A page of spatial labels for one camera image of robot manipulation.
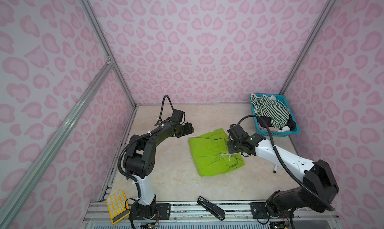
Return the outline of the lime green shorts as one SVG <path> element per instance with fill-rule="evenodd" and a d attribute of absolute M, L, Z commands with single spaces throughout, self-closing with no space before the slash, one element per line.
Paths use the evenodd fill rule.
<path fill-rule="evenodd" d="M 228 135 L 222 128 L 188 140 L 195 166 L 201 177 L 227 174 L 245 165 L 240 154 L 229 153 L 228 141 Z"/>

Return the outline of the green white striped shirt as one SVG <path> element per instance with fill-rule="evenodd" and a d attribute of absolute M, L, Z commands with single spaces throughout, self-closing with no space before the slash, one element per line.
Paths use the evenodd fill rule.
<path fill-rule="evenodd" d="M 288 125 L 290 112 L 285 104 L 276 98 L 266 95 L 250 95 L 253 112 L 258 117 L 267 117 L 270 119 L 271 126 L 280 130 Z"/>

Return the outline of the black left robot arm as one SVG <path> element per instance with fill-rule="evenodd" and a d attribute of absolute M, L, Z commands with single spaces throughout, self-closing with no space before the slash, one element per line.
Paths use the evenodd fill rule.
<path fill-rule="evenodd" d="M 150 174 L 155 167 L 156 149 L 164 140 L 180 138 L 194 132 L 191 123 L 162 122 L 144 135 L 134 135 L 118 158 L 118 170 L 124 177 L 134 181 L 138 196 L 132 205 L 134 213 L 145 219 L 156 213 L 156 195 Z"/>

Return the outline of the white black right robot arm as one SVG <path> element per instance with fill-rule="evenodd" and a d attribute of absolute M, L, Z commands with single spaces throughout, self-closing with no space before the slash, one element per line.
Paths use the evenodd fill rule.
<path fill-rule="evenodd" d="M 264 211 L 270 217 L 277 218 L 285 211 L 300 208 L 318 213 L 334 211 L 332 201 L 340 189 L 327 162 L 300 157 L 276 145 L 274 138 L 259 134 L 230 133 L 229 152 L 265 159 L 284 169 L 298 184 L 290 190 L 277 190 L 266 200 Z"/>

